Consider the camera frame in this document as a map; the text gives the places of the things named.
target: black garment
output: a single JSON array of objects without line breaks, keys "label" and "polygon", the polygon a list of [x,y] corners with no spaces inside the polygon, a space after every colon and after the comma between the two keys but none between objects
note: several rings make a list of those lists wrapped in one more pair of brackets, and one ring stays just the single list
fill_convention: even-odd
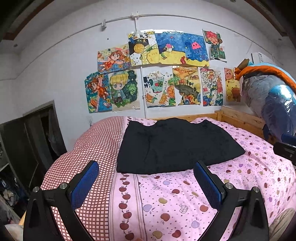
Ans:
[{"label": "black garment", "polygon": [[117,158],[117,172],[154,174],[192,169],[234,159],[245,150],[208,120],[193,124],[171,118],[152,126],[130,121]]}]

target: brown ceiling trim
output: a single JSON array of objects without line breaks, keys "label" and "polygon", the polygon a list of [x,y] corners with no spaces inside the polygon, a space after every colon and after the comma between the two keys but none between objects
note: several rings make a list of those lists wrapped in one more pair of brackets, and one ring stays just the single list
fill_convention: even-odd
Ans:
[{"label": "brown ceiling trim", "polygon": [[28,24],[28,22],[30,22],[33,17],[35,17],[42,9],[44,9],[47,5],[49,5],[53,1],[54,0],[45,0],[43,3],[41,3],[37,8],[34,9],[33,12],[29,14],[29,16],[25,18],[23,22],[21,22],[21,24],[17,27],[17,29],[13,33],[7,32],[4,35],[3,39],[14,40],[16,36],[20,33],[20,31]]},{"label": "brown ceiling trim", "polygon": [[288,36],[286,32],[283,32],[275,22],[268,16],[266,12],[264,12],[257,4],[255,4],[252,0],[245,0],[248,4],[250,4],[253,8],[255,8],[259,13],[261,13],[272,25],[275,29],[280,33],[282,37]]}]

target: bed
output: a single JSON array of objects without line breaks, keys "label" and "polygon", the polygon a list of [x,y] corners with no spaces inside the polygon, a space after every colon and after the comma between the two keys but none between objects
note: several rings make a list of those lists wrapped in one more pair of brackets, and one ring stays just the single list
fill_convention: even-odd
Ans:
[{"label": "bed", "polygon": [[[262,139],[264,122],[260,118],[226,107],[212,114],[178,118],[193,123],[207,119],[227,131],[246,150],[234,160],[208,168],[236,188],[249,190],[258,186],[269,225],[285,210],[295,209],[293,165],[276,156],[272,144]],[[116,158],[129,121],[150,126],[159,119],[116,116],[101,120],[46,173],[41,188],[53,189],[69,182],[90,160],[99,163],[99,176],[83,206],[76,210],[95,240],[198,240],[214,218],[216,210],[209,205],[192,170],[153,175],[116,172]],[[221,240],[229,238],[239,210],[235,210]],[[57,208],[53,207],[53,213],[64,239],[71,240]]]}]

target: metal screw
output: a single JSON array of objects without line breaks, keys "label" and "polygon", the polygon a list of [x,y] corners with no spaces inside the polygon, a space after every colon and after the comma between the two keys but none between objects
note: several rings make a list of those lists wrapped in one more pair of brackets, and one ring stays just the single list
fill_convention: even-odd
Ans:
[{"label": "metal screw", "polygon": [[231,183],[226,183],[225,186],[228,188],[228,189],[232,189],[233,188],[233,185]]},{"label": "metal screw", "polygon": [[39,191],[39,187],[34,187],[33,188],[33,192],[38,192]]},{"label": "metal screw", "polygon": [[59,187],[60,189],[65,189],[68,186],[67,183],[62,183]]},{"label": "metal screw", "polygon": [[253,190],[254,190],[255,192],[260,192],[260,189],[259,189],[258,187],[253,187]]}]

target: drawing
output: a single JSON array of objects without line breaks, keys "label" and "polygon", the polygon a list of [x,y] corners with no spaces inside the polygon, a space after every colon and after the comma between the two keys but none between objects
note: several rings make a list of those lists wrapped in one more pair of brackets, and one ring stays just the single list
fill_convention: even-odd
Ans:
[{"label": "drawing", "polygon": [[223,105],[221,72],[213,69],[200,69],[203,92],[203,106]]},{"label": "drawing", "polygon": [[130,66],[128,44],[98,52],[98,72],[101,74],[124,70]]},{"label": "drawing", "polygon": [[234,68],[224,68],[225,86],[226,86],[226,101],[240,102],[239,81],[234,77]]},{"label": "drawing", "polygon": [[185,46],[186,63],[194,66],[209,66],[209,57],[203,36],[181,33]]},{"label": "drawing", "polygon": [[175,89],[172,69],[169,72],[151,72],[144,77],[147,107],[175,106]]},{"label": "drawing", "polygon": [[223,42],[220,34],[205,30],[203,30],[203,33],[206,43],[211,45],[211,59],[217,59],[227,62],[224,47],[220,45]]},{"label": "drawing", "polygon": [[131,65],[157,64],[160,61],[158,46],[153,30],[142,30],[128,35]]},{"label": "drawing", "polygon": [[108,75],[95,72],[84,82],[89,113],[112,110]]},{"label": "drawing", "polygon": [[173,66],[174,85],[181,96],[179,105],[200,104],[200,78],[197,67]]},{"label": "drawing", "polygon": [[112,111],[140,108],[137,75],[134,70],[109,74]]},{"label": "drawing", "polygon": [[162,64],[185,64],[185,46],[181,39],[181,33],[175,31],[163,31],[155,33],[156,42]]}]

